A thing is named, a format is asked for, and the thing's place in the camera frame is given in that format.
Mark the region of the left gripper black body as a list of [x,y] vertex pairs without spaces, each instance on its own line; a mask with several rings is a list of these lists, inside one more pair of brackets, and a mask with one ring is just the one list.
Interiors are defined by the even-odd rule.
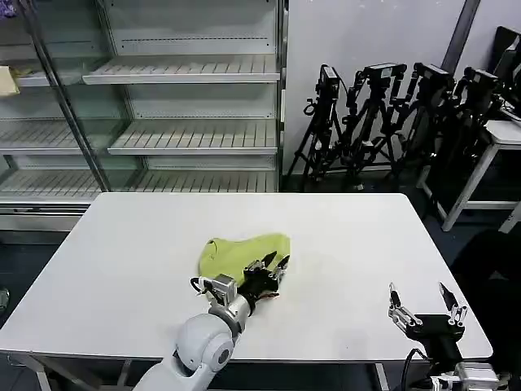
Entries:
[[267,298],[279,295],[279,283],[274,279],[271,272],[266,269],[246,269],[243,272],[243,282],[238,288],[238,294],[248,303],[250,314],[256,309],[256,303]]

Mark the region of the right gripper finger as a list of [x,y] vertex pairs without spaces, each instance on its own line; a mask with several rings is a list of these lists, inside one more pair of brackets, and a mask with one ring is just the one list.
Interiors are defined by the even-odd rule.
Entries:
[[454,294],[441,282],[439,282],[441,296],[449,312],[449,324],[462,327],[467,315],[468,307],[460,305]]
[[399,328],[422,326],[422,320],[402,305],[401,299],[399,297],[398,291],[394,283],[389,284],[389,292],[390,304],[387,312],[389,318]]

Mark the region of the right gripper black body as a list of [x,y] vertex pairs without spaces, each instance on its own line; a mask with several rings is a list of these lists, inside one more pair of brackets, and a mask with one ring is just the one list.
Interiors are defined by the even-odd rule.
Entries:
[[408,324],[405,335],[419,342],[428,359],[439,367],[454,367],[462,361],[458,342],[465,328],[458,323],[451,324],[446,314],[418,314],[420,324]]

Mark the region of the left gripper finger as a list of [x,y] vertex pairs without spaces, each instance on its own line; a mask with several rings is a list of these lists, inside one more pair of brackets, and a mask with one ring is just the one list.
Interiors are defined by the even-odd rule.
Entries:
[[245,266],[243,271],[244,272],[254,272],[255,270],[267,269],[268,266],[271,264],[271,262],[276,257],[276,255],[277,255],[276,251],[269,253],[269,254],[265,255],[263,258],[261,258],[260,260],[255,260],[255,261],[251,262],[248,266]]
[[290,260],[290,256],[286,255],[278,264],[277,266],[272,270],[270,274],[270,278],[276,282],[281,282],[282,277],[285,275],[288,262]]

